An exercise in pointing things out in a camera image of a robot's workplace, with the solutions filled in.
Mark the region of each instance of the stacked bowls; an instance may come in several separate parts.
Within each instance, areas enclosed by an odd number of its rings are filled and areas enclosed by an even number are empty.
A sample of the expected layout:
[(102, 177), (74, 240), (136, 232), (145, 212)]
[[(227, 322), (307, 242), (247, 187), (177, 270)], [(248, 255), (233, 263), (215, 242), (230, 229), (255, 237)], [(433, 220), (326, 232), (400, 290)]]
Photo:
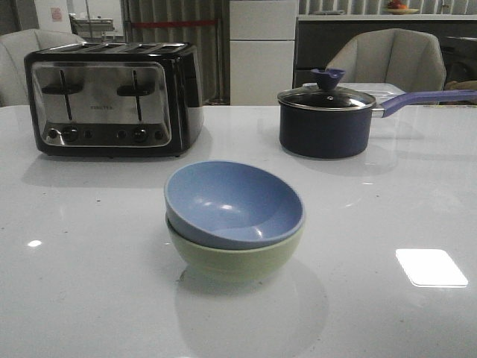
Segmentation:
[(305, 213), (283, 180), (242, 163), (209, 160), (177, 170), (164, 187), (175, 248), (216, 280), (268, 276), (293, 254)]

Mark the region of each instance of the pot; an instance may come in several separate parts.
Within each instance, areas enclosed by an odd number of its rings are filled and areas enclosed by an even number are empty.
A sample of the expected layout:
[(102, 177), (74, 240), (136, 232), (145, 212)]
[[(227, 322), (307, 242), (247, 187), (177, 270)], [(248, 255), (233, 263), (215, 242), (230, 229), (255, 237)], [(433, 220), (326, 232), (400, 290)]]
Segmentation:
[(279, 140), (289, 151), (322, 159), (351, 157), (367, 147), (371, 117), (387, 117), (408, 104), (463, 101), (477, 98), (474, 90), (408, 92), (381, 104), (365, 92), (337, 87), (341, 69), (313, 69), (317, 86), (278, 94)]

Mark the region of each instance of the white countertop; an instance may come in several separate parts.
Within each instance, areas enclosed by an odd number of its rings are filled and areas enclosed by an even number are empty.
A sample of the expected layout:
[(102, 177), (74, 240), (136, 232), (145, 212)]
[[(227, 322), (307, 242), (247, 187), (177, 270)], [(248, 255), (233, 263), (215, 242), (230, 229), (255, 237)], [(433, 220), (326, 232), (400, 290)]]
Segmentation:
[[(279, 107), (205, 114), (180, 158), (68, 158), (38, 152), (27, 106), (0, 108), (0, 357), (476, 355), (477, 107), (373, 119), (343, 160), (285, 152)], [(171, 244), (163, 184), (208, 159), (303, 199), (302, 241), (266, 280), (207, 281)], [(403, 248), (444, 250), (468, 283), (413, 285)]]
[(477, 15), (299, 15), (298, 21), (476, 21)]

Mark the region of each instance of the chair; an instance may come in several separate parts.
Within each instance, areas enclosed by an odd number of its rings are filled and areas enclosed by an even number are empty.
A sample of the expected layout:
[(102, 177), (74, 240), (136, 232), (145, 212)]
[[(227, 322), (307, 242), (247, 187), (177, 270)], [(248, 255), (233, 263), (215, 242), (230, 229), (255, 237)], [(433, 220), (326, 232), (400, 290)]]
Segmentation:
[(0, 36), (0, 106), (28, 104), (23, 60), (27, 54), (70, 43), (82, 43), (78, 35), (28, 29)]
[(328, 63), (342, 82), (388, 83), (406, 92), (442, 90), (446, 79), (436, 36), (391, 28), (353, 37)]

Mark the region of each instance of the toaster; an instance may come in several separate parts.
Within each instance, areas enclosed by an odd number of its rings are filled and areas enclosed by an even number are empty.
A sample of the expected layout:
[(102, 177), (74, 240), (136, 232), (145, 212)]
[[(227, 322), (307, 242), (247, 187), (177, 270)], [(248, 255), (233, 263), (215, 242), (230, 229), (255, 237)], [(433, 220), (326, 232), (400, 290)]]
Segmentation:
[(166, 157), (203, 124), (190, 43), (76, 43), (25, 57), (34, 136), (49, 155)]

